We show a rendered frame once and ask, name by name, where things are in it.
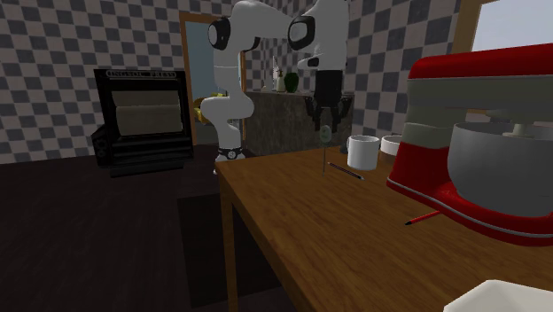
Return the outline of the red pencil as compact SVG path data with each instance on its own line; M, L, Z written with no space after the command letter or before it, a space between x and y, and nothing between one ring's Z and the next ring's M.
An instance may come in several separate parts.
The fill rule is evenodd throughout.
M421 216L418 216L416 218L413 218L411 220L408 220L407 222L404 223L404 225L411 225L411 224L415 224L417 222L421 222L421 221L424 221L424 220L427 220L427 219L430 219L430 218L433 218L434 216L437 216L437 215L440 215L440 211L433 211L429 214L424 214L424 215L421 215Z

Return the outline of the red stand mixer grey bowl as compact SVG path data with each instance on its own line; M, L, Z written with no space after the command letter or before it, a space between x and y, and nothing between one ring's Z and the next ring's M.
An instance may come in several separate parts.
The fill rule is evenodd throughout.
M387 185L480 234L553 246L553 43L419 59Z

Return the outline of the wooden framed window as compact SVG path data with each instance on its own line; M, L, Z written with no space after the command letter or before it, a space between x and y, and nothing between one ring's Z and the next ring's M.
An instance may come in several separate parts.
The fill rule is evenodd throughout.
M453 53L553 43L553 0L460 0Z

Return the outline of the black boxy appliance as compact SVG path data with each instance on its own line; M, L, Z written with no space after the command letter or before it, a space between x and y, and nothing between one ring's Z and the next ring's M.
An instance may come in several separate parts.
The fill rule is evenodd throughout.
M104 124L92 135L110 176L182 168L194 159L184 71L96 69Z

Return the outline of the brown wooden table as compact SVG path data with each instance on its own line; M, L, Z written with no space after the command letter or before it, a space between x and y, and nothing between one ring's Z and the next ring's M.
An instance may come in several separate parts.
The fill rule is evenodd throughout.
M488 279L553 291L553 247L514 246L386 186L390 167L343 167L338 148L224 161L220 181L228 311L238 312L238 213L297 312L442 312Z

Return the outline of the grey long-handled spoon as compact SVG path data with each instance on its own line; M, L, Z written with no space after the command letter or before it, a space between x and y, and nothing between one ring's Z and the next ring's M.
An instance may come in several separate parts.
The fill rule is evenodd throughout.
M331 137L332 137L331 127L328 125L321 126L319 130L319 138L320 138L321 146L323 147L322 176L324 176L325 174L326 148L329 146L329 143L331 142Z

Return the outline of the white mug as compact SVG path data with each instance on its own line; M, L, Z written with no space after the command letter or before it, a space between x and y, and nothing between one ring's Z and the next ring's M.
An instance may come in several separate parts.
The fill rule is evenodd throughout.
M375 136L354 135L347 141L347 165L370 171L377 167L380 139Z

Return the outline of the wooden framed door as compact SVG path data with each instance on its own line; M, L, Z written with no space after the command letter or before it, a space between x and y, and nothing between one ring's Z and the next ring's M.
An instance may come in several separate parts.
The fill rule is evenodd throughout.
M179 19L192 115L212 124L221 148L238 148L242 145L241 131L229 121L250 116L253 104L238 77L242 53L238 48L220 51L213 47L220 38L217 27L227 20L190 12L181 12Z

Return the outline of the white flat object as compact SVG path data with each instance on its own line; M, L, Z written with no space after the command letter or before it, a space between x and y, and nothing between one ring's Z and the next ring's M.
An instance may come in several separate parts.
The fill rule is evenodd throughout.
M443 312L553 312L553 292L487 280L450 302Z

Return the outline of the white bowl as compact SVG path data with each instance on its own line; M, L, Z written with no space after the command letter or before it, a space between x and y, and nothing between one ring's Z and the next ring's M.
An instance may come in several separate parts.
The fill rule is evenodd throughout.
M396 156L400 143L401 135L383 136L381 138L380 151L388 155Z

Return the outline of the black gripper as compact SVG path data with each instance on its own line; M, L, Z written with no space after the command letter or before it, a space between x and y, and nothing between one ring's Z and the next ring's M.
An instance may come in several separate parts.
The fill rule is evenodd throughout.
M332 131L337 131L341 120L347 116L353 97L341 97L342 80L342 70L320 70L316 72L314 96L304 97L307 114L314 122L315 130L320 129L321 107L330 107Z

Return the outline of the dark pencil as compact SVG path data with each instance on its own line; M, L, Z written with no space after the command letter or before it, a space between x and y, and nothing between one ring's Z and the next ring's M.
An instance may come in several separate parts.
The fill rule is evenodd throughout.
M343 173L346 173L346 174L348 174L348 175L350 175L350 176L353 176L353 177L355 177L355 178L357 178L357 179L359 179L359 180L362 180L362 181L365 180L363 176L361 176L361 175L359 175L359 174L357 174L357 173L355 173L355 172L353 172L353 171L350 171L350 170L348 170L348 169L345 169L345 168L343 168L343 167L340 167L340 166L338 166L338 165L336 165L336 164L334 164L334 163L328 162L328 165L331 166L332 168L336 168L337 170L339 170L339 171L341 171L341 172L343 172Z

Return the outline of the dark stone counter with vases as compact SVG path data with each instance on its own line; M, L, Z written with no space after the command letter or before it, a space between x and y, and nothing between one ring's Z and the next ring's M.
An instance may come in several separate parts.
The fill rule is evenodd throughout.
M311 92L248 91L253 115L245 119L245 148L262 156L320 148L321 142L308 108Z

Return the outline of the dark robot stand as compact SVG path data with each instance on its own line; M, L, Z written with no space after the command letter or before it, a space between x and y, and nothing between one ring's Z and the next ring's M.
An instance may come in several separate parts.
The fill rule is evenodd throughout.
M227 299L222 215L218 178L211 162L216 148L198 145L183 168L178 214L191 305L199 308ZM245 223L233 214L238 294L246 296L278 286L270 266Z

